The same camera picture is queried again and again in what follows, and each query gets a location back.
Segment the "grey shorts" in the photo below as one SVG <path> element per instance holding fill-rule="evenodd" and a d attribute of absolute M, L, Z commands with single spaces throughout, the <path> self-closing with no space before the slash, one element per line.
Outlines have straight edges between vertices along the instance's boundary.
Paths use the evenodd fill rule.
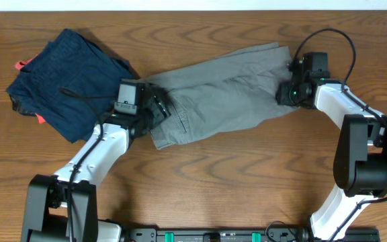
<path fill-rule="evenodd" d="M 170 113 L 151 131 L 156 148 L 253 128 L 293 112 L 275 99 L 279 85 L 292 77 L 290 61 L 289 48 L 274 42 L 142 78 Z"/>

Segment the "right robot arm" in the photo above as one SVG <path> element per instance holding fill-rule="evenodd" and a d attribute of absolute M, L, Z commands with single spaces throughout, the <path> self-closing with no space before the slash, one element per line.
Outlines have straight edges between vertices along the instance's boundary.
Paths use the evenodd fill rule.
<path fill-rule="evenodd" d="M 375 232 L 350 231 L 350 224 L 370 204 L 387 201 L 387 115 L 353 95 L 333 79 L 325 52 L 309 52 L 288 65 L 289 81 L 279 85 L 279 105 L 319 110 L 339 128 L 333 161 L 335 185 L 310 216 L 299 241 L 373 241 Z"/>

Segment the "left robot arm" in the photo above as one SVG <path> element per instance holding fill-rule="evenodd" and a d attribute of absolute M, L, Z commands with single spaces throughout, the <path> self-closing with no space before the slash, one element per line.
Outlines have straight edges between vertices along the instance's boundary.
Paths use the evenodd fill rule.
<path fill-rule="evenodd" d="M 169 117 L 158 85 L 123 79 L 114 111 L 99 118 L 82 149 L 28 186 L 22 241 L 124 241 L 124 228 L 97 215 L 97 188 L 134 139 Z"/>

